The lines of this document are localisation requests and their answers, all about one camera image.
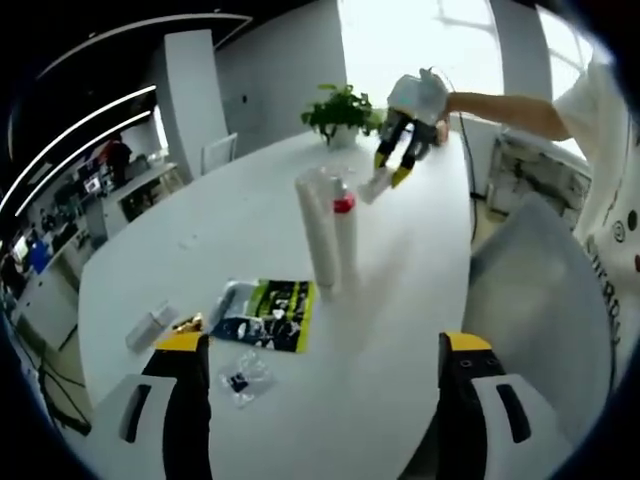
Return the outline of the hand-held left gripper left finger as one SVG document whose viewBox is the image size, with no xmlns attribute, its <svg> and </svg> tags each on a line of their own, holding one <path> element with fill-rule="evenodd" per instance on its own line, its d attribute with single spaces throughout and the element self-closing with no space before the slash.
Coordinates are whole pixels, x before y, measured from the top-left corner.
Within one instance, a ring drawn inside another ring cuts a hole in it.
<svg viewBox="0 0 640 480">
<path fill-rule="evenodd" d="M 93 471 L 100 479 L 210 479 L 209 341 L 158 350 L 97 405 Z"/>
</svg>

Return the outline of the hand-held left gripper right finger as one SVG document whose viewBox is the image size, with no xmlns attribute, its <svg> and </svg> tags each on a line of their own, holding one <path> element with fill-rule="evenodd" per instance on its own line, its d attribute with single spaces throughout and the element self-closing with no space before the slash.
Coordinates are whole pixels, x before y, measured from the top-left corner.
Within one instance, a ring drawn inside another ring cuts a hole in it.
<svg viewBox="0 0 640 480">
<path fill-rule="evenodd" d="M 571 453 L 552 406 L 476 335 L 440 334 L 438 388 L 439 479 L 549 479 Z"/>
</svg>

